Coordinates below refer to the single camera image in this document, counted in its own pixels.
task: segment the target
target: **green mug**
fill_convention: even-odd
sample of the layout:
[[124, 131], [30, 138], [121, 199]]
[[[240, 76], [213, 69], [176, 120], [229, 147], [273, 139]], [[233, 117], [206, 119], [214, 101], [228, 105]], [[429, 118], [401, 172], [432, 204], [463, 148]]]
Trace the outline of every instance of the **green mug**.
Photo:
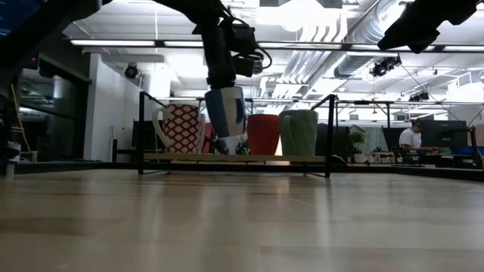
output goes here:
[[314, 156], [318, 136], [318, 113], [288, 110], [279, 114], [283, 155]]

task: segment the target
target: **hardwood floor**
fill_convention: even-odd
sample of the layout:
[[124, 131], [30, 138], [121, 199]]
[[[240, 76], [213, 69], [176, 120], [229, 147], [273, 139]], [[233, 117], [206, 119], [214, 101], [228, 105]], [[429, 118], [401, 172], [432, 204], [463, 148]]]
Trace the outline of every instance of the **hardwood floor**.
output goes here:
[[366, 174], [18, 175], [0, 181], [0, 252], [2, 272], [483, 271], [484, 186]]

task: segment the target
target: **red cup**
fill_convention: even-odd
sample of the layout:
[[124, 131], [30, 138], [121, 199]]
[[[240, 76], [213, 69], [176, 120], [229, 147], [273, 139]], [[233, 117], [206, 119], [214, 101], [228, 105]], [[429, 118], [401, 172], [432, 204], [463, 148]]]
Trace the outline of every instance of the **red cup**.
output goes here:
[[253, 114], [247, 121], [249, 148], [253, 155], [274, 155], [279, 144], [279, 116]]

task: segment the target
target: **person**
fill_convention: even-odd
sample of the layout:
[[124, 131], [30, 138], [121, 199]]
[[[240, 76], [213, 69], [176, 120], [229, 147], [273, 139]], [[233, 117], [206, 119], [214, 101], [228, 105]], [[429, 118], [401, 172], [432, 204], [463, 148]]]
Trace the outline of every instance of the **person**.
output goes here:
[[399, 145], [403, 147], [407, 152], [432, 152], [436, 149], [432, 147], [422, 147], [419, 120], [411, 120], [411, 128], [405, 129], [400, 134]]

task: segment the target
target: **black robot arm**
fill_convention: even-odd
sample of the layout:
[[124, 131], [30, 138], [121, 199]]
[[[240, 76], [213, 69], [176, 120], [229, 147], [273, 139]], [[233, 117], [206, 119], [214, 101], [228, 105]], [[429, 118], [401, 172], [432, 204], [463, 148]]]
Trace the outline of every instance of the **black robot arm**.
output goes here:
[[415, 0], [407, 3], [401, 17], [385, 32], [378, 42], [381, 50], [408, 46], [421, 53], [431, 45], [440, 32], [437, 28], [448, 20], [460, 25], [475, 12], [482, 0]]
[[[113, 0], [48, 0], [27, 22], [0, 41], [0, 88], [8, 86], [23, 63], [69, 24], [91, 16], [102, 5]], [[220, 0], [154, 0], [177, 10], [197, 25], [201, 34], [205, 58], [209, 68], [208, 83], [212, 88], [234, 85], [235, 75], [251, 76], [262, 72], [263, 56], [256, 52], [254, 31], [246, 23], [232, 25], [236, 20]]]

